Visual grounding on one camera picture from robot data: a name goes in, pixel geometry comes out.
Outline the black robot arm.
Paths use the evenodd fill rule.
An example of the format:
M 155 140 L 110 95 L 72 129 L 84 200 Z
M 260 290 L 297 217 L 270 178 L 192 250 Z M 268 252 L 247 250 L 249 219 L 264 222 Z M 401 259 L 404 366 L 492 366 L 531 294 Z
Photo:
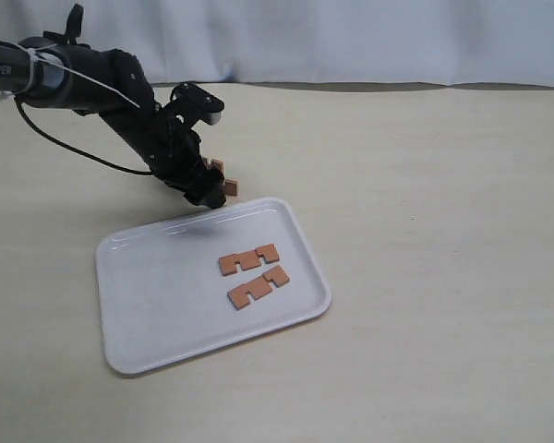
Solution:
M 146 164 L 142 175 L 180 191 L 192 205 L 225 204 L 223 172 L 201 156 L 193 128 L 216 124 L 224 103 L 192 82 L 174 86 L 161 104 L 136 56 L 44 35 L 0 41 L 0 92 L 20 112 L 29 106 L 95 114 Z

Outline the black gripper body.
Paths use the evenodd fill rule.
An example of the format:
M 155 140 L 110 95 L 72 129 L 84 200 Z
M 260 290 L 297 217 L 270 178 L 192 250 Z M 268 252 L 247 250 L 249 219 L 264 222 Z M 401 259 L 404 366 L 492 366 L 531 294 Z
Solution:
M 218 173 L 204 165 L 199 137 L 175 117 L 143 115 L 135 108 L 99 116 L 138 154 L 154 177 L 172 189 L 201 186 L 206 174 Z

